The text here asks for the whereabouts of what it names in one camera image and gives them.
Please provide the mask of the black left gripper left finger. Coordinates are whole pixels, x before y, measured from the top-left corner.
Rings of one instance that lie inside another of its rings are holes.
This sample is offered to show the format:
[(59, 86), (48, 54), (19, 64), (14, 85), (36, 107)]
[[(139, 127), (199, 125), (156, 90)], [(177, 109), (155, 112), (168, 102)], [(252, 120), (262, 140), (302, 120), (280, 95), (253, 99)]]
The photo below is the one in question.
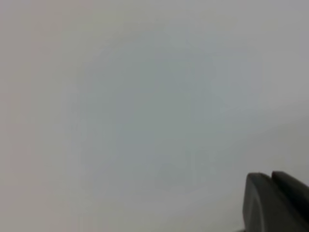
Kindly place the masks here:
[(246, 232), (307, 232), (309, 215), (301, 215), (263, 173), (249, 173), (243, 201)]

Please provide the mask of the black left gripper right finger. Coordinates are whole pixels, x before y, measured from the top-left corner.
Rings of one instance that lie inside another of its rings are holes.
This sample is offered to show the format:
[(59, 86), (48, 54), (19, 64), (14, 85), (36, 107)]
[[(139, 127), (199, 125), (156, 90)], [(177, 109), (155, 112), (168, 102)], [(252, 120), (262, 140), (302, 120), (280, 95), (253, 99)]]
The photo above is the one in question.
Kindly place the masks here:
[(307, 185), (282, 171), (273, 171), (271, 178), (301, 215), (309, 214), (309, 187)]

